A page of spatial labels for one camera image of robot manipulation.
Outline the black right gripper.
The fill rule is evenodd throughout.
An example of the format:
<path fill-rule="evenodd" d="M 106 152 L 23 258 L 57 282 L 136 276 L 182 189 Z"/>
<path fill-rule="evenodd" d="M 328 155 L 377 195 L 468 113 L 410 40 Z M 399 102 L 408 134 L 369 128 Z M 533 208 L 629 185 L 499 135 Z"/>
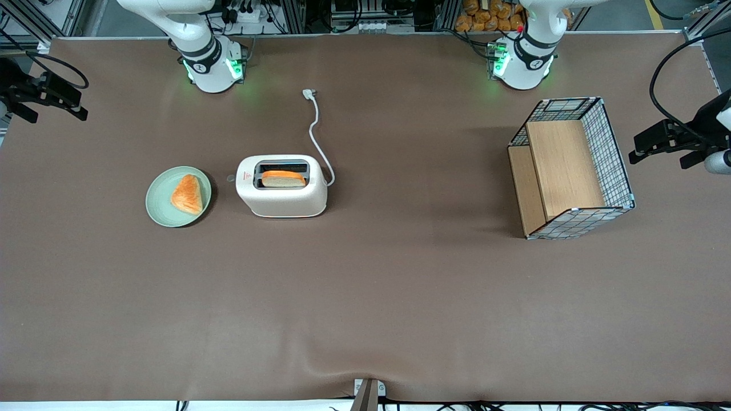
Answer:
<path fill-rule="evenodd" d="M 81 105 L 81 92 L 44 65 L 41 67 L 45 70 L 35 78 L 23 72 L 15 60 L 1 57 L 2 109 L 13 109 L 18 102 L 54 104 L 85 122 L 89 112 Z"/>

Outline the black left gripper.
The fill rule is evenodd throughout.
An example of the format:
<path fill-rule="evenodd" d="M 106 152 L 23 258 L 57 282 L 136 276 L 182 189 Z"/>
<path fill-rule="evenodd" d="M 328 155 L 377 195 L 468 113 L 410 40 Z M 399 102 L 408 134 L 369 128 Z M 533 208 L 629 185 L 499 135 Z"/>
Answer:
<path fill-rule="evenodd" d="M 729 125 L 721 122 L 719 116 L 729 120 L 729 96 L 730 92 L 724 91 L 697 110 L 693 119 L 685 124 L 689 132 L 684 142 L 678 139 L 683 133 L 669 119 L 663 119 L 635 135 L 634 151 L 629 152 L 629 163 L 637 164 L 655 154 L 692 150 L 679 159 L 681 168 L 687 170 L 703 164 L 708 149 L 728 150 Z"/>

